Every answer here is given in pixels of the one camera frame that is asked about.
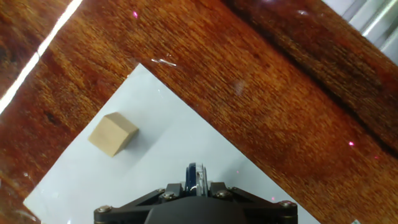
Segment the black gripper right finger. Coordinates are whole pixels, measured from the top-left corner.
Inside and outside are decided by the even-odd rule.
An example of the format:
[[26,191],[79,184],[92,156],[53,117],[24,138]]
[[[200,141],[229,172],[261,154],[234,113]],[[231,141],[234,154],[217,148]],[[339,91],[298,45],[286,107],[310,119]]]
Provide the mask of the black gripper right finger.
[[224,182],[212,182],[208,196],[236,205],[246,223],[298,223],[298,206],[289,200],[270,202],[237,187],[227,187]]

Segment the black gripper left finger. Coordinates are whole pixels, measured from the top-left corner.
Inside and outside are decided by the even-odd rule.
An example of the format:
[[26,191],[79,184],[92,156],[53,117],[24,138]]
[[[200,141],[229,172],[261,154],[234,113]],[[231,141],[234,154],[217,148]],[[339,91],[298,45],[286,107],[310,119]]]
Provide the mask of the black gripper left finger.
[[103,205],[94,211],[95,224],[141,224],[145,223],[149,212],[157,205],[185,196],[180,183],[168,184],[166,188],[155,189],[122,207]]

